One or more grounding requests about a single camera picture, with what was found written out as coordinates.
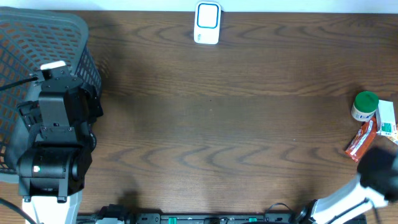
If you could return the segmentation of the red orange snack bar wrapper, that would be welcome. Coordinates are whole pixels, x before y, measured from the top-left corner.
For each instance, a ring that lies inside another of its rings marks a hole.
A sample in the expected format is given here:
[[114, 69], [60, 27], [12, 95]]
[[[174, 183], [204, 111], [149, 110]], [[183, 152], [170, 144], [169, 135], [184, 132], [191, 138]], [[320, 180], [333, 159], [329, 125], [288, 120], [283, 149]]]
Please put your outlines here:
[[375, 117], [372, 117], [360, 127], [357, 134], [345, 150], [345, 154], [355, 162], [359, 162], [376, 137], [376, 132], [377, 121]]

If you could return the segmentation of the green lid jar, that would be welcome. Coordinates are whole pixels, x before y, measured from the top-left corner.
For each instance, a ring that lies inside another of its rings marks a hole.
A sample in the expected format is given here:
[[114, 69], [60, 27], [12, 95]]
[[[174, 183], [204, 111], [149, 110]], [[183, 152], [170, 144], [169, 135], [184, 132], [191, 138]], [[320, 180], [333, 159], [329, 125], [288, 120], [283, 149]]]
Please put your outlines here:
[[369, 121], [375, 114], [379, 104], [379, 97], [371, 91], [362, 91], [354, 99], [351, 108], [352, 117], [360, 122]]

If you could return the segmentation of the white green medicine box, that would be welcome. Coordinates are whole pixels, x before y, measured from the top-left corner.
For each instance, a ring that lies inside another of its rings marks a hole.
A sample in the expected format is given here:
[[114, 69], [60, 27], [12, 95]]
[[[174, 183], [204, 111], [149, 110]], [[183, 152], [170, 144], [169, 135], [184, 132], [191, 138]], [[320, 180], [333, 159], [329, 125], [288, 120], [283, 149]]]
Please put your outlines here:
[[376, 110], [377, 134], [393, 137], [397, 133], [394, 104], [391, 101], [379, 100]]

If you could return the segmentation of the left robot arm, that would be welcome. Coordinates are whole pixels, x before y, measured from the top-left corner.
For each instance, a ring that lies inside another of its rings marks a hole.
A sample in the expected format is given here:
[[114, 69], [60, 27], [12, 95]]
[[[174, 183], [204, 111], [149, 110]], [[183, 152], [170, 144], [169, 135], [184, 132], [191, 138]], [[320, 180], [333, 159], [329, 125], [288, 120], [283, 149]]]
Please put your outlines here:
[[95, 87], [66, 67], [41, 72], [38, 99], [18, 106], [29, 133], [16, 166], [22, 211], [29, 223], [75, 223], [103, 109]]

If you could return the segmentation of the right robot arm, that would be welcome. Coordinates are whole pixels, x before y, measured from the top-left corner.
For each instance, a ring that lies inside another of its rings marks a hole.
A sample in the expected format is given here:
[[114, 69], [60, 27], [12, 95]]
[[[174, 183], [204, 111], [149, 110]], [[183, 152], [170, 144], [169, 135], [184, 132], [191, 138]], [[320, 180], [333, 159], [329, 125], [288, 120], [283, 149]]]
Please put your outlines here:
[[397, 202], [397, 154], [373, 147], [361, 158], [355, 177], [333, 194], [316, 199], [295, 223], [346, 223], [370, 209]]

